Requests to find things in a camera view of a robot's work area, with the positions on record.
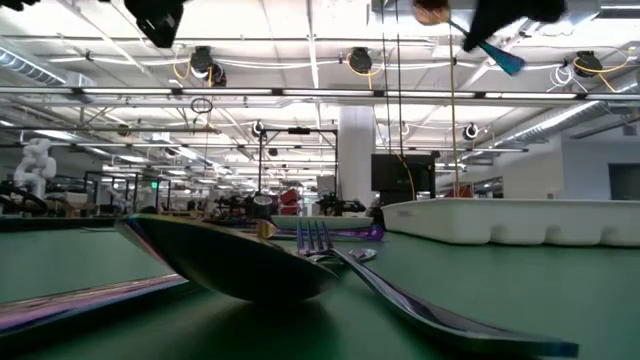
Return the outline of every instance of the pillar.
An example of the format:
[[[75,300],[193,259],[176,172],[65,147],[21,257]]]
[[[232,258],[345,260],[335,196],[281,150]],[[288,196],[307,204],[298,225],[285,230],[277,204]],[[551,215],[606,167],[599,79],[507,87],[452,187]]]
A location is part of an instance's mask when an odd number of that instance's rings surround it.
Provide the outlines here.
[[[375,152],[376,128],[372,106],[345,106],[338,123],[338,179],[343,200],[360,200],[369,206],[371,154]]]

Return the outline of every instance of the metal spoon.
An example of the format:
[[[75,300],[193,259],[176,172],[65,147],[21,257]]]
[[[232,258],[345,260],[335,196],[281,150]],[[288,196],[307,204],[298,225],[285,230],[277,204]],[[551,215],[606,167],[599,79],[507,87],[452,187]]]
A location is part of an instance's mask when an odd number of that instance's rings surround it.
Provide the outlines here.
[[[338,278],[280,246],[202,222],[138,214],[116,228],[176,273],[209,289],[256,302],[300,301]]]

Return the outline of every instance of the fork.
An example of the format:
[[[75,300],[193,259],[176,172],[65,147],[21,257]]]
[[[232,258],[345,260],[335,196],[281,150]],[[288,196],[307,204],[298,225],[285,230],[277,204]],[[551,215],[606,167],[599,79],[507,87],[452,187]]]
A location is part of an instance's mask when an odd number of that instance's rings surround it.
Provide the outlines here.
[[[319,231],[317,222],[312,227],[311,222],[308,221],[305,229],[302,221],[298,220],[296,238],[298,253],[307,257],[310,255],[330,255],[339,259],[355,272],[386,305],[427,336],[456,346],[461,350],[478,353],[553,357],[578,356],[578,344],[481,323],[402,290],[336,249],[333,246],[327,225],[322,222],[321,227],[322,233]],[[305,233],[308,235],[308,247],[306,246]]]

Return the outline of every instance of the computer screen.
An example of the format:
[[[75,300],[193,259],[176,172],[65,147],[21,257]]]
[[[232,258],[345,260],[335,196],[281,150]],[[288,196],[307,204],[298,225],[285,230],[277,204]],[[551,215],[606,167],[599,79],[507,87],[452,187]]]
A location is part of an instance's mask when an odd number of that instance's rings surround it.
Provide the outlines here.
[[[411,172],[414,190],[431,191],[435,158],[431,155],[405,155],[404,159]],[[371,155],[371,191],[411,193],[409,173],[398,156]]]

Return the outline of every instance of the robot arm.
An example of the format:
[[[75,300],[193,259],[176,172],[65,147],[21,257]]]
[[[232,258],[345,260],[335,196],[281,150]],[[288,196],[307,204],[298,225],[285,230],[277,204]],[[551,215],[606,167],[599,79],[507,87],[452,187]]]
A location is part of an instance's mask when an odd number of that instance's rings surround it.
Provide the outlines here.
[[[29,145],[25,146],[22,153],[23,158],[16,172],[13,175],[15,186],[22,187],[27,184],[33,185],[32,193],[39,197],[44,197],[45,179],[56,176],[56,160],[49,157],[51,141],[48,139],[31,139]]]

